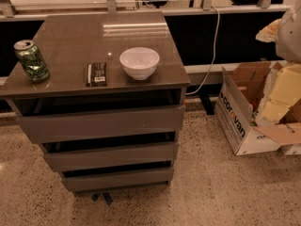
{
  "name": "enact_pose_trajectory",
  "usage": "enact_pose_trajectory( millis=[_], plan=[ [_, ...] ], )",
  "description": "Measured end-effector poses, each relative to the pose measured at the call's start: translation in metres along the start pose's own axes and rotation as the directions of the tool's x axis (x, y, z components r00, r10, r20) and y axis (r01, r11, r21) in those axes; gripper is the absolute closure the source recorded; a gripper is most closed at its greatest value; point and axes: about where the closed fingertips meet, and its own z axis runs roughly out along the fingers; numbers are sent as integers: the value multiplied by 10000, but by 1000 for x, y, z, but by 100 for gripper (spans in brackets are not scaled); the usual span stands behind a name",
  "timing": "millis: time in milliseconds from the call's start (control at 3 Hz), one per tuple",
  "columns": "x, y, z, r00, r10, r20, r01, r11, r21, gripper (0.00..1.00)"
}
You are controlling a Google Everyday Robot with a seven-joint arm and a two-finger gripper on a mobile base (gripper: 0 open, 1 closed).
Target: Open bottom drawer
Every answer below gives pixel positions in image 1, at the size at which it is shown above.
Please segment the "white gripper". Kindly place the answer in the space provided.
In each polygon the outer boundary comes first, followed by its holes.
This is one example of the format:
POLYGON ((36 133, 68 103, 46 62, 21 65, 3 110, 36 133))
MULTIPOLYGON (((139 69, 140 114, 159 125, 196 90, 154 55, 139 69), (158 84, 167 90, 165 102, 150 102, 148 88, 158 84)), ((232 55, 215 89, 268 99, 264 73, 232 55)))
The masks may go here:
MULTIPOLYGON (((275 42, 280 19, 264 27, 255 39, 261 42, 275 42)), ((255 122, 260 127, 269 127, 289 112, 301 99, 301 65, 289 63, 280 70, 271 69, 268 73, 255 122)))

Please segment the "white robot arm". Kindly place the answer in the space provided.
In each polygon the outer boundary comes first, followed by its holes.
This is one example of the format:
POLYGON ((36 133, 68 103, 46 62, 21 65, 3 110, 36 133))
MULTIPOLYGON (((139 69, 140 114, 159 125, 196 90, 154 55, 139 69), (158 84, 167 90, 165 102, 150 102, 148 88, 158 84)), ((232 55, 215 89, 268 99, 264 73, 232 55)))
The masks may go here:
POLYGON ((301 99, 301 0, 295 0, 281 19, 263 28, 256 40, 273 41, 277 56, 287 61, 280 71, 269 72, 265 80, 255 122, 269 127, 279 123, 301 99))

